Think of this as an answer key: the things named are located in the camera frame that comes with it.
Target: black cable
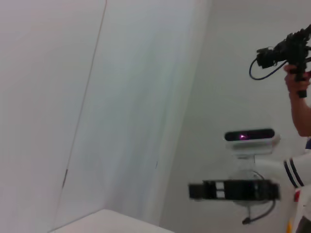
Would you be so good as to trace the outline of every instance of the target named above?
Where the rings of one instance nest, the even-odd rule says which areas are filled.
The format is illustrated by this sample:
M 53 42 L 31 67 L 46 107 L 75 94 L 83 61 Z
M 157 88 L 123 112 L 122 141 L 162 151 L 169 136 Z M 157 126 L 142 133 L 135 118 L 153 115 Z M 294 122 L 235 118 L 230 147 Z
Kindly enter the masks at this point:
M 273 201 L 272 201 L 272 205 L 271 205 L 271 207 L 269 208 L 269 210 L 267 210 L 265 213 L 263 213 L 262 215 L 259 215 L 259 216 L 256 217 L 256 218 L 247 217 L 246 219 L 243 220 L 242 224 L 243 224 L 243 225 L 247 225 L 247 224 L 250 224 L 250 223 L 252 223 L 252 222 L 255 222 L 255 221 L 259 220 L 259 219 L 262 219 L 262 218 L 264 218 L 264 217 L 267 217 L 267 216 L 274 210 L 275 206 L 276 206 L 276 200 L 273 200 Z
M 281 69 L 286 63 L 287 61 L 283 62 L 278 68 L 276 68 L 274 71 L 272 71 L 270 74 L 268 74 L 267 76 L 264 76 L 262 78 L 255 78 L 253 75 L 252 75 L 252 68 L 253 68 L 253 64 L 257 61 L 257 58 L 252 62 L 250 68 L 249 68 L 249 76 L 253 79 L 253 80 L 264 80 L 268 77 L 270 77 L 271 75 L 273 75 L 275 72 L 277 72 L 279 69 Z

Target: white wall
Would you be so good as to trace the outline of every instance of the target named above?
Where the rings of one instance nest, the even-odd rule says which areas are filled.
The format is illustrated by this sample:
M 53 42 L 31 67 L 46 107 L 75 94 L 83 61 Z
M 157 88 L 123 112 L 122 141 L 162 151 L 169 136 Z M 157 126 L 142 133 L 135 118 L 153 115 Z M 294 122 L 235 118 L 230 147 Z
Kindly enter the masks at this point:
M 286 231 L 292 196 L 284 194 L 269 218 L 244 227 L 246 210 L 230 202 L 191 202 L 189 182 L 226 179 L 238 169 L 225 150 L 227 131 L 273 127 L 281 142 L 272 159 L 297 155 L 306 139 L 291 120 L 284 72 L 264 81 L 248 77 L 256 49 L 274 46 L 310 24 L 311 2 L 217 0 L 186 111 L 160 226 L 179 233 Z M 254 69 L 263 76 L 269 71 Z
M 103 208 L 159 223 L 208 10 L 108 1 L 55 227 Z
M 0 232 L 52 229 L 103 4 L 0 3 Z

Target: white table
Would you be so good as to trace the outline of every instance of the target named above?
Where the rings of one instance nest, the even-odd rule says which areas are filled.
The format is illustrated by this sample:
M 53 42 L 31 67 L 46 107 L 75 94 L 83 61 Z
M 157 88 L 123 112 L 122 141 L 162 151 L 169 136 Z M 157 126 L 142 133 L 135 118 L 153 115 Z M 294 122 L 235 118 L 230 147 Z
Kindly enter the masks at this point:
M 52 233 L 172 233 L 110 210 L 101 210 Z

